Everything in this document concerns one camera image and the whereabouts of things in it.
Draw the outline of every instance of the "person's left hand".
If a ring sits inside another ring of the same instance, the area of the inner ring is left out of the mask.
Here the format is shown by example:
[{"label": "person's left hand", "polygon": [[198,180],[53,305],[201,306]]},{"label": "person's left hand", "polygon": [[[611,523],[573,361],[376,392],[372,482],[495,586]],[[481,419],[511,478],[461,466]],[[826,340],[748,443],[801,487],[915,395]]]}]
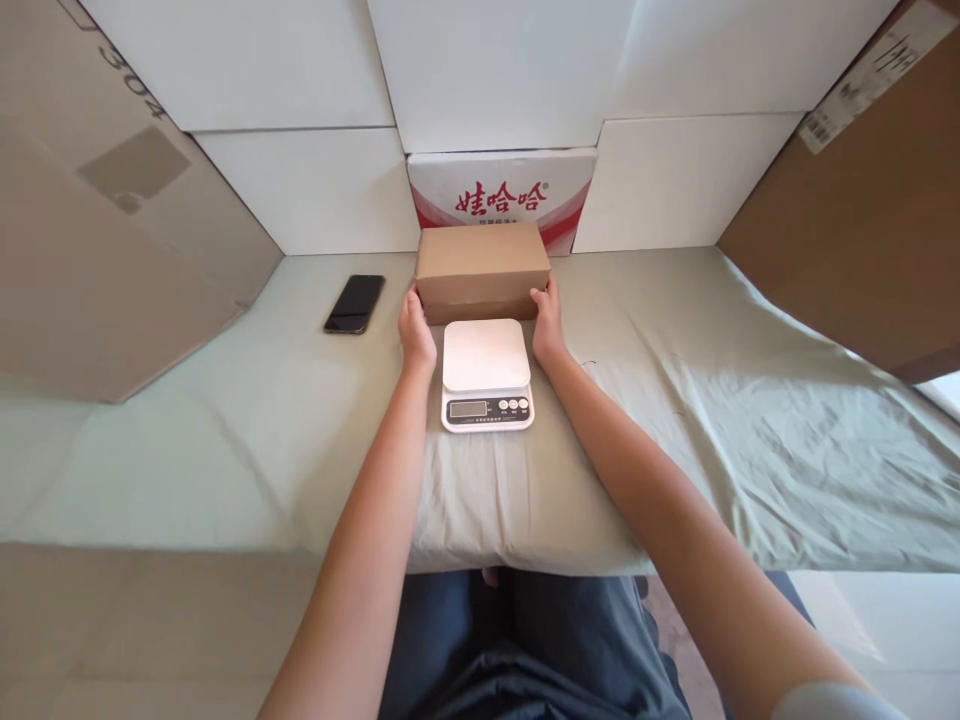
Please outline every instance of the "person's left hand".
[{"label": "person's left hand", "polygon": [[403,345],[403,367],[433,374],[437,365],[437,345],[427,327],[417,286],[407,290],[400,307],[400,344]]}]

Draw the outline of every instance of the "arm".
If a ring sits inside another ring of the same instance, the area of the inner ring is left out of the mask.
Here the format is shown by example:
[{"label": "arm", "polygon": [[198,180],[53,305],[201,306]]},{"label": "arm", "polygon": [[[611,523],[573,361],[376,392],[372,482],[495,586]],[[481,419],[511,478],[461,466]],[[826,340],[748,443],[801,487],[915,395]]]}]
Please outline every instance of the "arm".
[{"label": "arm", "polygon": [[617,509],[646,549],[738,718],[769,718],[797,685],[867,688],[767,580],[683,471],[570,355],[557,284],[531,291],[533,349]]},{"label": "arm", "polygon": [[400,339],[400,380],[260,720],[377,717],[420,502],[437,361],[413,289],[400,311]]}]

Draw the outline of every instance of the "white foam board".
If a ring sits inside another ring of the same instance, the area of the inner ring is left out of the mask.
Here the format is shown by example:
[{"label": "white foam board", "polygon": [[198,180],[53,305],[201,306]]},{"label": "white foam board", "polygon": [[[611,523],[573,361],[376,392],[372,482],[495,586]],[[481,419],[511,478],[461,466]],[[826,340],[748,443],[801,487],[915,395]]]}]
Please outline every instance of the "white foam board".
[{"label": "white foam board", "polygon": [[607,121],[573,251],[715,244],[802,117]]},{"label": "white foam board", "polygon": [[395,128],[195,137],[287,255],[417,249]]},{"label": "white foam board", "polygon": [[960,371],[920,383],[916,388],[960,422]]},{"label": "white foam board", "polygon": [[896,4],[641,0],[607,117],[812,110]]},{"label": "white foam board", "polygon": [[407,152],[595,145],[633,0],[369,0]]},{"label": "white foam board", "polygon": [[84,0],[182,130],[393,125],[364,0]]}]

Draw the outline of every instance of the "wrist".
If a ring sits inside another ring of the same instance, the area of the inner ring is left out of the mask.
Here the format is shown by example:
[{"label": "wrist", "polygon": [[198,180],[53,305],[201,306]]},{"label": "wrist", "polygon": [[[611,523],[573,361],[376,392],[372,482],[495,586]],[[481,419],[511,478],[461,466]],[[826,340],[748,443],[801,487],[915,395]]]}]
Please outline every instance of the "wrist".
[{"label": "wrist", "polygon": [[404,360],[403,368],[400,371],[400,378],[406,378],[409,381],[430,384],[433,378],[433,371],[436,368],[436,362],[426,360]]},{"label": "wrist", "polygon": [[565,363],[574,362],[573,355],[567,349],[566,345],[549,348],[537,355],[537,362],[549,375],[554,369],[561,367]]}]

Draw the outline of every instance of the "floor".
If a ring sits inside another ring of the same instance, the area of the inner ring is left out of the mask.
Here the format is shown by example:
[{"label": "floor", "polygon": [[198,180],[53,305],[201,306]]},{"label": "floor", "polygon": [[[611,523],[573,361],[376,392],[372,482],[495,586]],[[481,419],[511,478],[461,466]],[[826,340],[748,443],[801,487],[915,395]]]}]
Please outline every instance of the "floor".
[{"label": "floor", "polygon": [[[253,718],[317,572],[294,555],[0,545],[0,720]],[[827,640],[914,718],[960,708],[960,575],[792,573]]]}]

